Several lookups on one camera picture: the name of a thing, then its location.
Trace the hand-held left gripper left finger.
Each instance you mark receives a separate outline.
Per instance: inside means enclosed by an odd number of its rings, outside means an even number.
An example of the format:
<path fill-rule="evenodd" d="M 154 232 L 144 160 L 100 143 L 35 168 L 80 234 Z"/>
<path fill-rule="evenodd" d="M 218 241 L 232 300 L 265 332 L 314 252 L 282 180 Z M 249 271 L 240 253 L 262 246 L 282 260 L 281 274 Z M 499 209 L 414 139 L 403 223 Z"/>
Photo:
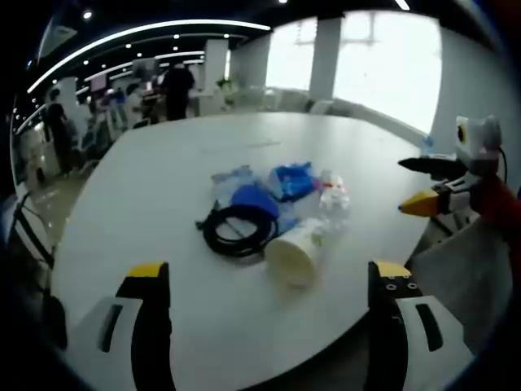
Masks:
<path fill-rule="evenodd" d="M 174 390 L 169 265 L 135 266 L 70 332 L 68 364 L 94 390 Z"/>

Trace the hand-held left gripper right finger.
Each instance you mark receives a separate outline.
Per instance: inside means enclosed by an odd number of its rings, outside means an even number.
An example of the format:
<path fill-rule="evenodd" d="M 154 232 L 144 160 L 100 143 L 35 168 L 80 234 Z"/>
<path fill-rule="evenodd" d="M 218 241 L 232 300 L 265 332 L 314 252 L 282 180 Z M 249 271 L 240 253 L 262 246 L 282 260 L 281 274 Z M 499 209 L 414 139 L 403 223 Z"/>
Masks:
<path fill-rule="evenodd" d="M 368 335 L 365 390 L 444 390 L 474 358 L 457 318 L 390 261 L 368 265 Z"/>

